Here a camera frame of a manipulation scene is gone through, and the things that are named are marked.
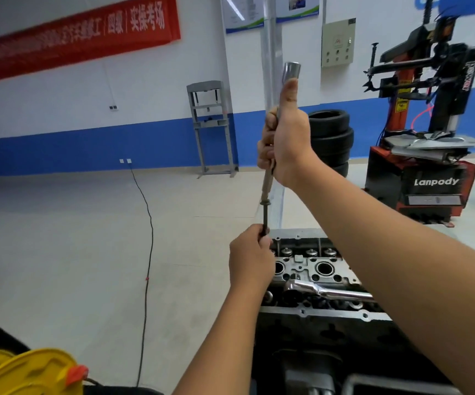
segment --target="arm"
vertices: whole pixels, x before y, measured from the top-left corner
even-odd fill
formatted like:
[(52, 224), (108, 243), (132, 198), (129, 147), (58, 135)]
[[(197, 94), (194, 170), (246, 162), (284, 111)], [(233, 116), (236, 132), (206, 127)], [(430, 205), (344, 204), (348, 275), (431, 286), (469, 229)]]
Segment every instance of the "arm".
[(475, 394), (475, 250), (325, 166), (296, 94), (297, 82), (289, 82), (279, 125), (275, 111), (267, 116), (259, 166), (275, 157), (276, 179), (301, 198), (393, 321), (463, 393)]
[(256, 319), (274, 275), (271, 240), (260, 239), (261, 229), (254, 224), (230, 244), (230, 291), (173, 395), (248, 394)]

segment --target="tire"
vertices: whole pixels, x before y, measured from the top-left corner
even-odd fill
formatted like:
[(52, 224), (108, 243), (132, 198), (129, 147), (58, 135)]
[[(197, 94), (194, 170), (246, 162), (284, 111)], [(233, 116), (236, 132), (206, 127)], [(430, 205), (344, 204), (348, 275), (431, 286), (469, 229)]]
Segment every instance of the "tire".
[(349, 151), (354, 144), (354, 131), (351, 127), (345, 133), (332, 137), (311, 139), (314, 152), (320, 156), (340, 154)]
[(311, 137), (331, 137), (349, 128), (349, 114), (341, 109), (324, 109), (308, 114)]
[(346, 163), (351, 156), (351, 150), (347, 150), (338, 154), (331, 154), (331, 155), (320, 155), (317, 154), (318, 158), (320, 158), (323, 163), (328, 166), (340, 166)]
[(349, 164), (344, 163), (343, 165), (333, 167), (332, 169), (341, 174), (343, 177), (347, 177), (347, 173), (349, 173)]

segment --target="red machine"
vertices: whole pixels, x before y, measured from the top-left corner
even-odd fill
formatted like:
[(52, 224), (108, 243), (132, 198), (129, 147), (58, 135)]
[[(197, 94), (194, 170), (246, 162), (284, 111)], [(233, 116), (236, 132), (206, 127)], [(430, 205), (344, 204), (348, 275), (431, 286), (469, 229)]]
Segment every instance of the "red machine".
[[(475, 78), (475, 47), (449, 44), (457, 18), (429, 23), (429, 9), (426, 3), (423, 25), (384, 52), (381, 65), (374, 66), (377, 43), (373, 44), (364, 86), (366, 91), (379, 91), (390, 105), (377, 146), (370, 150), (365, 190), (412, 219), (451, 225), (451, 217), (460, 216), (466, 206), (475, 179), (475, 165), (460, 160), (475, 147), (475, 139), (456, 135)], [(426, 67), (436, 73), (421, 80)], [(393, 71), (379, 88), (373, 86), (373, 75)], [(434, 101), (426, 132), (405, 128), (411, 100)]]

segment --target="hand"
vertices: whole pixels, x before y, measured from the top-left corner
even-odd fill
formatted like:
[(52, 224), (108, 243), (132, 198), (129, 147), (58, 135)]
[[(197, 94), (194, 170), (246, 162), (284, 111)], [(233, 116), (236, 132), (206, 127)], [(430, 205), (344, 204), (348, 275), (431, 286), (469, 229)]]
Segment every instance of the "hand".
[(276, 159), (274, 177), (285, 187), (291, 187), (301, 164), (315, 156), (311, 147), (311, 126), (308, 115), (297, 106), (298, 80), (285, 83), (280, 94), (281, 117), (277, 121), (277, 108), (265, 118), (261, 140), (257, 143), (257, 165), (268, 169)]
[(230, 289), (252, 292), (263, 298), (274, 276), (272, 240), (260, 237), (263, 225), (253, 224), (230, 243)]

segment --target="red banner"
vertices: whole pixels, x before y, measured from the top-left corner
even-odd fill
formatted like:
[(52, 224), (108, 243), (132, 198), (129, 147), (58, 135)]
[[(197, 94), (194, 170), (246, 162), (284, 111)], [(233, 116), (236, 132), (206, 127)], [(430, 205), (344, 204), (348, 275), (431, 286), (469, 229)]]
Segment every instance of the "red banner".
[(0, 79), (180, 38), (176, 0), (127, 0), (0, 37)]

